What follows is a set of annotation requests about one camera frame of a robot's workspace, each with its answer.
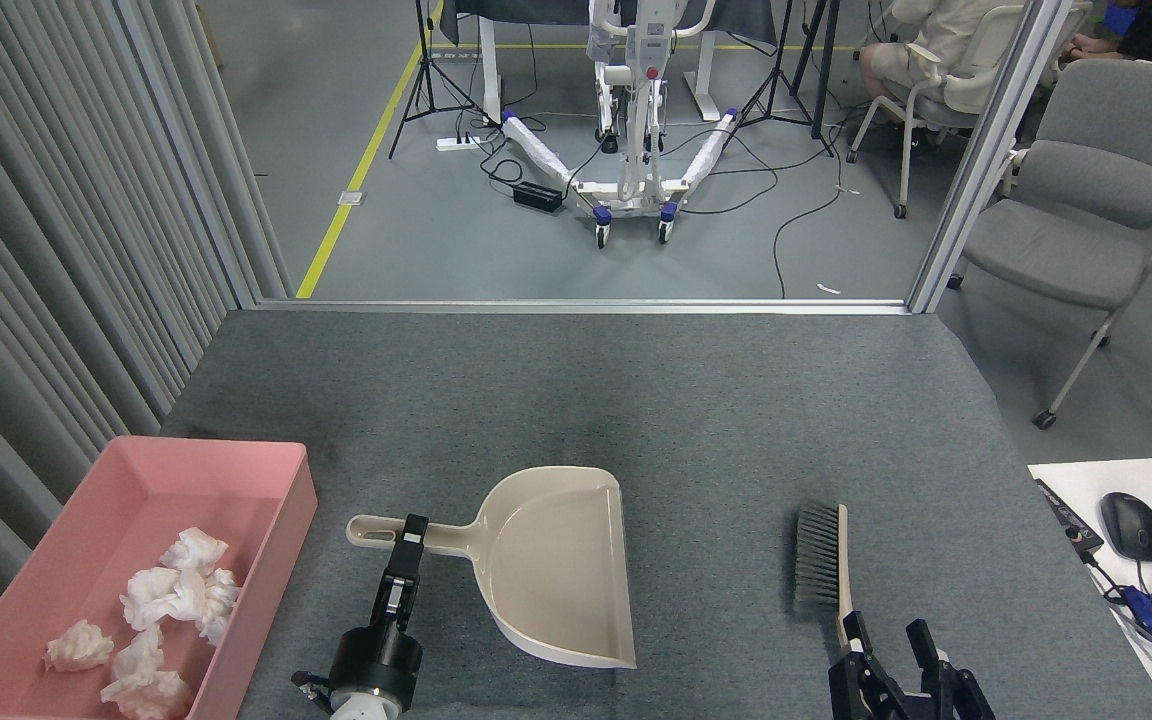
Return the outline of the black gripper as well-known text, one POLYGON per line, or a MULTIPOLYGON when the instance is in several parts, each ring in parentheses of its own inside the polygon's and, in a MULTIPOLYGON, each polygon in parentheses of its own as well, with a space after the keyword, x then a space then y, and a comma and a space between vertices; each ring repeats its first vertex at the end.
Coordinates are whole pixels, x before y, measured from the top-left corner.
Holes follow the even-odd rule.
POLYGON ((389 700, 411 700, 420 670, 420 642, 406 634, 410 624, 429 520, 410 514, 376 593, 376 623, 344 632, 328 674, 329 697, 378 691, 389 700))

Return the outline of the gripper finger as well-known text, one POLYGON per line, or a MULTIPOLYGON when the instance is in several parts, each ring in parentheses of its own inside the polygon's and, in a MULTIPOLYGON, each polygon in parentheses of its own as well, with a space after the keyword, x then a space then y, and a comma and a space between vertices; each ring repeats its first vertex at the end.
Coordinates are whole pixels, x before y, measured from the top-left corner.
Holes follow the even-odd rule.
POLYGON ((905 694, 874 655, 861 612, 840 621, 846 652, 828 670, 833 719, 914 719, 905 694))
POLYGON ((922 670, 920 694, 905 694, 909 719, 996 719, 972 670, 956 669, 935 647, 925 620, 905 626, 922 670))

